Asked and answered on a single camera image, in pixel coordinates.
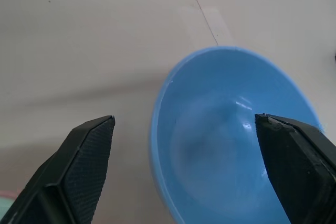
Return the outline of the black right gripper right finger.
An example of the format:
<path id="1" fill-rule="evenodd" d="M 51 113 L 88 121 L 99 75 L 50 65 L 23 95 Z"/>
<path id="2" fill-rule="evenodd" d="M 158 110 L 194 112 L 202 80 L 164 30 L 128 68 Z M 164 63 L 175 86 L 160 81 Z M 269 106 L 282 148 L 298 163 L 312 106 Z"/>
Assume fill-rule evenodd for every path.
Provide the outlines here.
<path id="1" fill-rule="evenodd" d="M 335 145 L 316 127 L 255 114 L 271 185 L 291 223 L 335 223 Z"/>

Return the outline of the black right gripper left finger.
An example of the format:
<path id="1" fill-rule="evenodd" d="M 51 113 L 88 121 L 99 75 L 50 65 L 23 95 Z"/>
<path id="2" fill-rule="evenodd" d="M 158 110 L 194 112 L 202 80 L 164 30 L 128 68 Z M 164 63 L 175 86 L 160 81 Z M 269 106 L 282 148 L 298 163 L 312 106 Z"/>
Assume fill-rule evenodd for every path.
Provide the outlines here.
<path id="1" fill-rule="evenodd" d="M 114 116 L 72 129 L 33 174 L 1 223 L 91 223 L 106 180 Z"/>

